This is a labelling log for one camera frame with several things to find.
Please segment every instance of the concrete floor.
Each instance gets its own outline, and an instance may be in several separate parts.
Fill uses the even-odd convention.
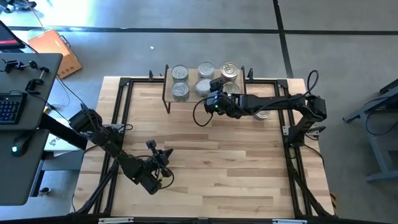
[[[276,29],[272,0],[120,0],[37,1],[45,26],[173,27]],[[398,2],[394,0],[279,0],[285,29],[290,30],[397,30]],[[39,26],[31,12],[1,14],[7,26]],[[15,32],[26,40],[40,32]],[[102,79],[107,75],[147,75],[164,72],[164,65],[196,67],[211,61],[216,67],[233,61],[254,69],[255,77],[285,78],[277,34],[158,34],[62,32],[83,65],[65,83],[94,108]],[[314,93],[326,99],[327,129],[320,138],[330,190],[337,196],[337,215],[343,218],[398,223],[398,181],[368,184],[367,175],[379,169],[366,133],[359,122],[341,118],[374,98],[397,78],[398,36],[287,35],[295,78],[317,69],[320,80]],[[79,110],[71,96],[66,117]],[[67,98],[56,82],[50,103]],[[46,197],[30,198],[21,207],[0,207],[0,220],[42,217],[69,212],[76,172],[49,172],[43,186]]]

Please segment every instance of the orange box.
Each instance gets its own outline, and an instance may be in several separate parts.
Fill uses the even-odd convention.
[[[59,35],[55,30],[48,30],[42,35],[33,37],[28,40],[28,43],[38,53],[61,53],[63,55],[60,68],[58,69],[60,78],[65,78],[81,69],[79,61],[70,50],[70,44],[64,36]]]

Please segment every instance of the keyboard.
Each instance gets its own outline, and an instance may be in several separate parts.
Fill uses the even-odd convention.
[[[0,125],[18,124],[26,96],[26,93],[0,93]]]

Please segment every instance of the tin can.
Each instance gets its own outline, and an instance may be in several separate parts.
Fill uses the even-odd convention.
[[[260,111],[254,115],[254,118],[256,118],[259,121],[264,121],[269,117],[270,111]]]
[[[172,68],[172,77],[176,81],[188,80],[188,68],[183,65],[176,65]]]
[[[232,93],[239,93],[239,86],[233,82],[228,82],[223,85],[223,91],[231,95]]]
[[[203,62],[198,66],[198,75],[200,78],[213,78],[214,66],[210,62]]]
[[[210,93],[210,82],[211,79],[204,78],[195,84],[195,91],[198,96],[205,97]]]
[[[226,82],[234,82],[238,77],[238,66],[232,62],[227,62],[221,66],[221,77]]]
[[[188,83],[177,81],[172,85],[173,98],[178,102],[185,102],[189,99]]]

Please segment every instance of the black desk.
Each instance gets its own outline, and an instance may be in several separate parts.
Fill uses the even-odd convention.
[[[49,68],[50,72],[43,77],[44,84],[37,88],[40,92],[38,96],[48,100],[62,59],[61,54],[7,53],[0,54],[0,58],[5,61],[20,60],[24,64],[34,60],[38,66]],[[0,92],[24,91],[27,82],[33,78],[39,78],[40,73],[40,70],[34,70],[30,67],[25,68],[24,71],[2,72],[0,73]],[[49,115],[43,114],[44,107],[44,101],[28,95],[19,123],[15,125],[0,125],[0,142],[2,146],[0,150],[0,205],[23,205],[26,203],[32,183],[35,180],[39,162],[43,159],[43,151],[49,133],[81,149],[85,148],[86,139],[58,123]],[[12,156],[11,146],[14,138],[20,135],[21,130],[27,129],[37,129],[34,131],[34,136],[30,141],[27,152],[22,157]]]

